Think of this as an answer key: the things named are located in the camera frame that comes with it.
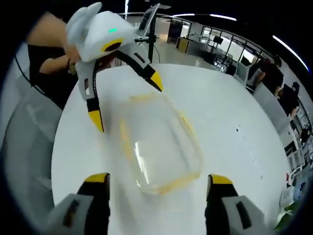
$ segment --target ceiling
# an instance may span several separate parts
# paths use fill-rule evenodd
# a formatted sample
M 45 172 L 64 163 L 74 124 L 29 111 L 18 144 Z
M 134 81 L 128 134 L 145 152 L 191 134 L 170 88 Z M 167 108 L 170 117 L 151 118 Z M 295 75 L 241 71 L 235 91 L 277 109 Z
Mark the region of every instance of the ceiling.
M 81 0 L 89 5 L 94 0 Z M 121 13 L 125 11 L 125 0 L 102 1 L 103 10 Z M 159 9 L 158 13 L 174 15 L 194 13 L 195 16 L 182 17 L 189 21 L 198 22 L 224 29 L 260 45 L 273 55 L 279 55 L 286 61 L 291 70 L 298 76 L 313 99 L 313 78 L 311 72 L 299 62 L 294 55 L 272 38 L 277 36 L 289 45 L 313 70 L 312 47 L 309 22 L 312 20 L 308 2 L 275 1 L 218 1 L 218 0 L 129 0 L 128 12 L 144 12 L 154 2 L 169 5 L 169 9 Z M 237 21 L 210 17 L 209 14 L 219 14 L 234 17 Z

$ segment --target white table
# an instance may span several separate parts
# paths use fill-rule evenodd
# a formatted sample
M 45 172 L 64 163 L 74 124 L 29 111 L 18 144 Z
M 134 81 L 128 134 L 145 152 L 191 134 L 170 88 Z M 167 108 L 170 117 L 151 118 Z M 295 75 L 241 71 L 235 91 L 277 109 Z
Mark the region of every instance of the white table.
M 194 128 L 204 155 L 201 177 L 188 187 L 162 196 L 156 205 L 157 216 L 151 213 L 144 222 L 132 221 L 128 211 L 123 211 L 127 205 L 121 206 L 125 198 L 115 183 L 115 175 L 123 172 L 114 170 L 107 137 L 92 124 L 76 86 L 63 111 L 53 147 L 54 203 L 76 193 L 88 176 L 109 172 L 109 234 L 135 234 L 123 231 L 128 220 L 136 224 L 134 230 L 140 227 L 141 234 L 204 235 L 207 175 L 215 173 L 231 179 L 238 193 L 254 202 L 265 214 L 266 224 L 272 226 L 279 214 L 279 197 L 289 166 L 280 138 L 263 109 L 227 74 L 182 65 L 153 67 L 162 77 L 164 93 Z M 104 70 L 98 73 L 96 82 L 103 115 L 107 100 L 118 104 L 132 95 L 156 92 L 128 66 Z

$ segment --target black shirt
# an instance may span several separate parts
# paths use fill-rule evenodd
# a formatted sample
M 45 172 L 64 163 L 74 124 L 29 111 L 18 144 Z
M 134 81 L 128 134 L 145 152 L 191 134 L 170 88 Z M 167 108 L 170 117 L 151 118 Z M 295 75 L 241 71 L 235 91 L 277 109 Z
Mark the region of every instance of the black shirt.
M 263 84 L 270 92 L 275 94 L 277 87 L 283 85 L 284 75 L 274 64 L 265 64 L 261 67 L 261 70 L 265 72 L 265 76 L 262 79 Z
M 68 68 L 52 74 L 43 74 L 39 71 L 41 65 L 48 58 L 55 59 L 64 54 L 62 48 L 28 45 L 31 84 L 38 86 L 61 109 L 64 109 L 67 99 L 77 82 L 77 76 L 69 74 Z
M 293 109 L 299 106 L 298 94 L 289 86 L 284 85 L 279 103 L 284 109 L 286 115 L 291 114 Z

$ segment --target person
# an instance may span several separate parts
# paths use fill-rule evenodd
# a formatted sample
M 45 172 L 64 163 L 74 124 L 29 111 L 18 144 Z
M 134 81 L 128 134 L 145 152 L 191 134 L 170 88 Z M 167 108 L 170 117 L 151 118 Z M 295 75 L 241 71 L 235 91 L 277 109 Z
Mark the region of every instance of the person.
M 299 83 L 294 82 L 292 84 L 292 87 L 284 85 L 283 89 L 281 89 L 278 94 L 278 102 L 284 109 L 286 115 L 290 115 L 291 117 L 294 117 L 299 109 L 299 100 L 298 100 L 298 94 L 299 94 Z
M 276 56 L 274 63 L 265 63 L 261 66 L 261 73 L 255 79 L 254 86 L 256 87 L 260 82 L 269 89 L 275 96 L 277 96 L 284 80 L 284 75 L 279 70 L 282 66 L 281 59 Z
M 68 13 L 63 8 L 59 8 L 50 11 L 50 13 L 67 22 L 74 12 Z M 47 13 L 44 19 L 51 18 L 50 13 Z M 63 22 L 57 20 L 55 22 L 59 23 L 60 26 L 63 25 Z M 64 109 L 67 99 L 78 80 L 73 69 L 77 59 L 70 59 L 65 54 L 64 49 L 55 47 L 54 44 L 53 47 L 28 45 L 28 56 L 31 85 L 39 87 L 59 108 Z

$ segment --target plastic container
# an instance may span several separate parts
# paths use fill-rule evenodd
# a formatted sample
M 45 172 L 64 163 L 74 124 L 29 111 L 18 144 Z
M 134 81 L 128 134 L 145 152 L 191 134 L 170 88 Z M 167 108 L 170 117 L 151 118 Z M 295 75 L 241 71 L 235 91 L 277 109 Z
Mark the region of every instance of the plastic container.
M 192 129 L 162 94 L 133 96 L 118 106 L 113 135 L 143 192 L 164 194 L 200 176 L 202 154 Z

